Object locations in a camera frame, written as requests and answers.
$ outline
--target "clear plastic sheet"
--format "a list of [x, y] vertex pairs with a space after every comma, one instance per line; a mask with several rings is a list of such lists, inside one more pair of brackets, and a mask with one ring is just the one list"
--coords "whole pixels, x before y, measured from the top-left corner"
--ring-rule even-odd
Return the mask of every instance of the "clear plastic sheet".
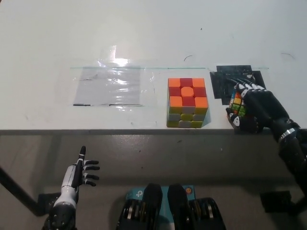
[[128, 59], [104, 61], [98, 59], [96, 66], [83, 67], [78, 80], [74, 105], [86, 106], [145, 106], [152, 105], [154, 76], [145, 68], [134, 66]]

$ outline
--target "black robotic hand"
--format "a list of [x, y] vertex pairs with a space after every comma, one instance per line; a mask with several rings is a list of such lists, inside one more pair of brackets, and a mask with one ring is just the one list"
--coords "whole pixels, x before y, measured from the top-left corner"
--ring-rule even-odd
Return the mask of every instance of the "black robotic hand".
[[232, 125], [242, 131], [258, 133], [263, 127], [271, 129], [276, 141], [289, 129], [299, 129], [297, 123], [293, 122], [284, 107], [277, 100], [271, 91], [255, 85], [248, 80], [233, 80], [235, 94], [240, 98], [239, 106], [246, 107], [246, 114], [241, 116], [232, 108], [227, 108], [228, 119]]
[[[235, 85], [231, 106], [226, 109], [231, 124], [252, 133], [261, 132], [264, 127], [268, 127], [279, 143], [279, 156], [307, 197], [307, 131], [290, 119], [271, 91], [246, 79], [228, 80]], [[240, 113], [242, 106], [246, 113]], [[291, 212], [299, 213], [303, 206], [307, 207], [306, 198], [295, 209], [292, 208]]]

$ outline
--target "robotic wrist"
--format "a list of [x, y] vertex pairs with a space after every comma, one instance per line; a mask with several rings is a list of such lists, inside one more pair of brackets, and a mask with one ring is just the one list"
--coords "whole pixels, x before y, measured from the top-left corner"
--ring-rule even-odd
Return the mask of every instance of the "robotic wrist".
[[286, 138], [289, 138], [289, 135], [295, 136], [296, 132], [300, 129], [300, 127], [293, 120], [285, 117], [273, 120], [270, 125], [270, 129], [275, 141], [280, 143]]

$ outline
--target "gray floor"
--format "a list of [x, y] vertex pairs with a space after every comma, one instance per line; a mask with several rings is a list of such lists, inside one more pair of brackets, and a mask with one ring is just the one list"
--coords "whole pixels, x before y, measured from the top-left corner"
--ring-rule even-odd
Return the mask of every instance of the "gray floor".
[[[277, 155], [269, 136], [1, 136], [0, 165], [27, 192], [58, 192], [81, 145], [87, 159], [99, 160], [98, 186], [81, 187], [80, 230], [115, 229], [125, 193], [157, 182], [194, 184], [196, 196], [213, 197], [228, 230], [307, 229], [307, 212], [297, 218], [264, 213], [259, 193], [301, 193]], [[0, 186], [0, 230], [40, 229], [34, 217]]]

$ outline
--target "transparent plastic film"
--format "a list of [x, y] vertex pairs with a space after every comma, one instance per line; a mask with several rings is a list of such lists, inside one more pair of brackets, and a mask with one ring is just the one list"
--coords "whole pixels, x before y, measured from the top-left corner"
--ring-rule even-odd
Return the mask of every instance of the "transparent plastic film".
[[77, 83], [73, 106], [103, 107], [104, 119], [121, 117], [131, 128], [156, 126], [154, 74], [125, 58], [97, 59], [71, 68]]

